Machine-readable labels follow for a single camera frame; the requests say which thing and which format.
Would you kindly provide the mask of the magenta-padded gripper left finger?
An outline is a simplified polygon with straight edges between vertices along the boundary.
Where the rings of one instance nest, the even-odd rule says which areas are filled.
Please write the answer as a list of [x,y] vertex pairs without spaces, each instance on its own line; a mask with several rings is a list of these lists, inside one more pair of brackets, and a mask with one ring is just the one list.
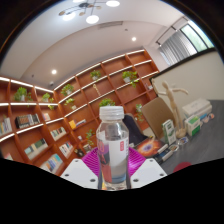
[[94,148],[82,159],[73,159],[61,177],[81,187],[97,189],[100,177],[97,149]]

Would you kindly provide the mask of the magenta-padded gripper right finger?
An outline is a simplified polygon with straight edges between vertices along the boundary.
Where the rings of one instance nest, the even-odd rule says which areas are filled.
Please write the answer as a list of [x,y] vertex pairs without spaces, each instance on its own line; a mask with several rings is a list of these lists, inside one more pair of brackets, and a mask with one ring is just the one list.
[[155,159],[146,159],[135,149],[129,149],[128,174],[132,189],[141,188],[166,176]]

